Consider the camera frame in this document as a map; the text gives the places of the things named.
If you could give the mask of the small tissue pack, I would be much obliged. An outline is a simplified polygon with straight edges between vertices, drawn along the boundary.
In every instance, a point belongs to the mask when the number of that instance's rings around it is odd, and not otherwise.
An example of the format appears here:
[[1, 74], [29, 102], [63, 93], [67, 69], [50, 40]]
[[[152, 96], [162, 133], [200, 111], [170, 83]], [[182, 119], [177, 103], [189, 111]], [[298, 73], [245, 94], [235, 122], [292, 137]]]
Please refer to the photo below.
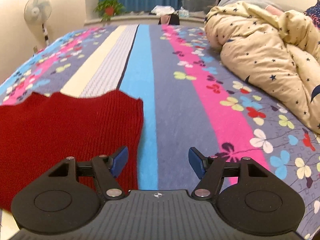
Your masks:
[[180, 18], [187, 18], [189, 17], [189, 11], [187, 9], [184, 9], [184, 7], [180, 7], [178, 10], [178, 15]]

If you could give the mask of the cream star-print duvet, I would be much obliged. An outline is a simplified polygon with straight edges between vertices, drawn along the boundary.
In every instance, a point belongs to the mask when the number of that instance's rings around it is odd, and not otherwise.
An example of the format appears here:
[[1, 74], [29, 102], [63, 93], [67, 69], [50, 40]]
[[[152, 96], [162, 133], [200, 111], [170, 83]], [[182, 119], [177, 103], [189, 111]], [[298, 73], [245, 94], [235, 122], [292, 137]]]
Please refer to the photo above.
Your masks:
[[213, 7], [204, 31], [230, 72], [319, 132], [319, 29], [309, 16], [294, 10], [275, 15], [239, 1]]

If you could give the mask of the dark bag on sill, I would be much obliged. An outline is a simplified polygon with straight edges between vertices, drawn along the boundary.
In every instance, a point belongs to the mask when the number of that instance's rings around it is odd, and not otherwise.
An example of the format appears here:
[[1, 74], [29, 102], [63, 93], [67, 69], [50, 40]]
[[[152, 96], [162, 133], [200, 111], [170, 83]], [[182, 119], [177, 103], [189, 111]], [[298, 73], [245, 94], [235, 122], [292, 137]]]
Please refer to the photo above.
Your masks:
[[176, 14], [160, 16], [159, 25], [180, 25], [180, 18]]

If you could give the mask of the white standing fan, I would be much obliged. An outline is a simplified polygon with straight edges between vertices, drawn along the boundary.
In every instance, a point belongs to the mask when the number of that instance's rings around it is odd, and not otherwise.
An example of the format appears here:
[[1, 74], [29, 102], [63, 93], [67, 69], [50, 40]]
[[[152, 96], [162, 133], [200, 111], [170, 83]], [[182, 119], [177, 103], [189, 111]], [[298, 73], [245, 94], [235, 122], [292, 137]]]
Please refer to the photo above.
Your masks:
[[52, 13], [50, 0], [28, 0], [24, 8], [24, 20], [41, 26], [46, 46], [50, 45], [46, 22]]

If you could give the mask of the white clothes pile on sill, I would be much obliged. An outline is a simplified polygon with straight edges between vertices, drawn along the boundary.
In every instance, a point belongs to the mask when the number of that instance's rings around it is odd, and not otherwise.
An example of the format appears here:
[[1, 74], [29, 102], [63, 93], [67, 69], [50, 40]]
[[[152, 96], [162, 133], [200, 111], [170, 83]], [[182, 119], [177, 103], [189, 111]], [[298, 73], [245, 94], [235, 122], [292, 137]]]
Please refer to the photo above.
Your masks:
[[175, 9], [171, 6], [157, 5], [150, 13], [157, 16], [171, 15], [175, 12]]

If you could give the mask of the floral striped bed sheet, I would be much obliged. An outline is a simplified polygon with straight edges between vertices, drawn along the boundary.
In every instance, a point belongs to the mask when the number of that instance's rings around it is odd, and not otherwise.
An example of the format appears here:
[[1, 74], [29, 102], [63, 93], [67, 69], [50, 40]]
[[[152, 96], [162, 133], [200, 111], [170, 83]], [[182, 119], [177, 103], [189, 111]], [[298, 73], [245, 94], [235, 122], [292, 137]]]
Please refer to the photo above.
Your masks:
[[200, 28], [123, 25], [73, 31], [1, 84], [1, 106], [32, 93], [95, 98], [119, 90], [143, 101], [138, 189], [192, 190], [194, 146], [235, 163], [250, 157], [298, 192], [298, 233], [319, 233], [319, 135], [282, 103], [229, 72]]

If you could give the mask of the red knit sweater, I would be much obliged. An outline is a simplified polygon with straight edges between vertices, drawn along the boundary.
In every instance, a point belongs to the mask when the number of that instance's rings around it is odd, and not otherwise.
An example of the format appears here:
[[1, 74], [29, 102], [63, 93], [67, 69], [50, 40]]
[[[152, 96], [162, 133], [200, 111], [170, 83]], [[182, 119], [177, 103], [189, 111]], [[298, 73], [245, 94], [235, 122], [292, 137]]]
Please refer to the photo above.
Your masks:
[[95, 98], [32, 93], [22, 103], [1, 106], [1, 208], [67, 157], [88, 161], [127, 147], [129, 159], [117, 181], [138, 187], [137, 151], [143, 101], [113, 90]]

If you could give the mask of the potted green plant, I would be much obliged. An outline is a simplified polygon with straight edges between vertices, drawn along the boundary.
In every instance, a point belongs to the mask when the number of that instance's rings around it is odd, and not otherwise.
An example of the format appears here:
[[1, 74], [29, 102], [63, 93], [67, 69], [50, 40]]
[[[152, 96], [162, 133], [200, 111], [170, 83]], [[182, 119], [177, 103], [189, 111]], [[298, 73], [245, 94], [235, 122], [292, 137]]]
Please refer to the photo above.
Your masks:
[[113, 16], [120, 15], [125, 7], [118, 0], [103, 0], [98, 2], [93, 10], [101, 18], [101, 21], [110, 21]]

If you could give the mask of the dark patterned pillow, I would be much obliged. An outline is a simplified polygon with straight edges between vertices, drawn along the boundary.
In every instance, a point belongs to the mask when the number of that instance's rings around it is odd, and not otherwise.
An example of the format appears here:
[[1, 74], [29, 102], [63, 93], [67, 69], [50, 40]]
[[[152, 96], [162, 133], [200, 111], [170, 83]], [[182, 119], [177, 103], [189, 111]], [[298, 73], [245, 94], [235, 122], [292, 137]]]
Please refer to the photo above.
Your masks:
[[309, 16], [318, 29], [320, 28], [320, 0], [314, 6], [309, 7], [304, 12], [304, 15]]

